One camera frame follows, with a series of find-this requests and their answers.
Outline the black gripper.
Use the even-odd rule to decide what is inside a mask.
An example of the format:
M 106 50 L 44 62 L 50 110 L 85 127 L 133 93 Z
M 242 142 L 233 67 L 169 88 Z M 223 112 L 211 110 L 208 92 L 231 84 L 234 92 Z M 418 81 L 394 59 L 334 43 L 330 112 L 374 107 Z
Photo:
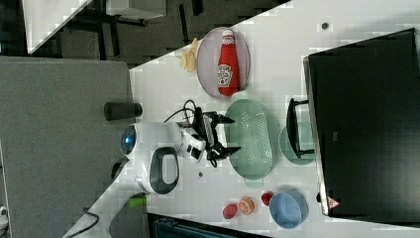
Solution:
M 221 143 L 218 140 L 217 124 L 232 123 L 234 123 L 233 119 L 217 114 L 215 111 L 203 112 L 200 107 L 195 109 L 192 128 L 206 142 L 205 150 L 207 152 L 207 160 L 210 163 L 216 163 L 219 157 L 228 158 L 241 150 L 241 147 L 221 148 Z

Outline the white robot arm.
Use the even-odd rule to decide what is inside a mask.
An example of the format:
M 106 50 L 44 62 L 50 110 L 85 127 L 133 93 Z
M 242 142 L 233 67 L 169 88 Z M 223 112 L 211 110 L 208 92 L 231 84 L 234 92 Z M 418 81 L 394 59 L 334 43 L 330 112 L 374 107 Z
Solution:
M 191 122 L 138 122 L 126 128 L 121 151 L 127 163 L 62 238 L 112 238 L 111 223 L 132 196 L 168 194 L 176 188 L 181 159 L 191 163 L 205 159 L 216 166 L 239 151 L 224 147 L 216 131 L 218 125 L 232 124 L 233 119 L 199 107 L 192 114 Z

